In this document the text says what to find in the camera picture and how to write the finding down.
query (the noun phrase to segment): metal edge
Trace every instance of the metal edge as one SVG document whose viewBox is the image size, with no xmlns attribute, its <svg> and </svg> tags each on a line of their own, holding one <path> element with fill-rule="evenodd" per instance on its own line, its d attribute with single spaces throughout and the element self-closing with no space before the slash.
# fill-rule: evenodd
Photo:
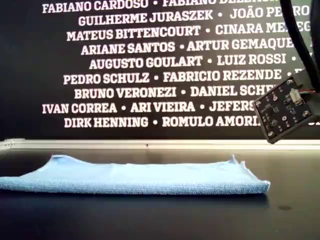
<svg viewBox="0 0 320 240">
<path fill-rule="evenodd" d="M 8 141 L 0 141 L 0 151 L 10 149 L 11 145 Z"/>
<path fill-rule="evenodd" d="M 320 140 L 14 140 L 11 149 L 320 150 Z"/>
</svg>

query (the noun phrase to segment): sensor module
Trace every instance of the sensor module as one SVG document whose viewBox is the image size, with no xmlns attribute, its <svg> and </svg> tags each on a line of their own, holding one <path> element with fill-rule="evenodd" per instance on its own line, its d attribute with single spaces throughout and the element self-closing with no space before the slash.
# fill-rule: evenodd
<svg viewBox="0 0 320 240">
<path fill-rule="evenodd" d="M 308 89 L 308 77 L 302 71 L 275 86 L 253 102 L 265 138 L 276 143 L 296 128 L 315 121 L 320 114 L 320 97 Z"/>
</svg>

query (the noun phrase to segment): black circuit board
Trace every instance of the black circuit board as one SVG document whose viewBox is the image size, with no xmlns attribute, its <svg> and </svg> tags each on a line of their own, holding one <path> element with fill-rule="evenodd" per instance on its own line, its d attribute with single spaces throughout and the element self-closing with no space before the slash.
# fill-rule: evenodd
<svg viewBox="0 0 320 240">
<path fill-rule="evenodd" d="M 312 115 L 303 98 L 294 103 L 290 96 L 292 89 L 297 90 L 298 86 L 293 79 L 288 79 L 254 103 L 261 118 L 261 125 L 270 140 Z"/>
</svg>

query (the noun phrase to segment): wall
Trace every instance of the wall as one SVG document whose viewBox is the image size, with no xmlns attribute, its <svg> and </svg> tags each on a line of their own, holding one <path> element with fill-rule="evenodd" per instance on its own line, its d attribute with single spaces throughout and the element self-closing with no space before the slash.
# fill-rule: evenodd
<svg viewBox="0 0 320 240">
<path fill-rule="evenodd" d="M 310 1 L 292 2 L 311 50 Z M 251 101 L 303 67 L 276 0 L 1 8 L 4 139 L 262 139 Z"/>
</svg>

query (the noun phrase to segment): blue microfiber towel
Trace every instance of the blue microfiber towel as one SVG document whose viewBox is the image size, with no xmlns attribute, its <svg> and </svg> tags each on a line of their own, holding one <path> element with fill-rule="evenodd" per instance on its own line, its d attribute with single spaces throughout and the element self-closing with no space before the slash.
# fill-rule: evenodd
<svg viewBox="0 0 320 240">
<path fill-rule="evenodd" d="M 94 164 L 54 155 L 43 167 L 18 177 L 0 177 L 0 189 L 24 192 L 124 195 L 263 194 L 245 163 Z"/>
</svg>

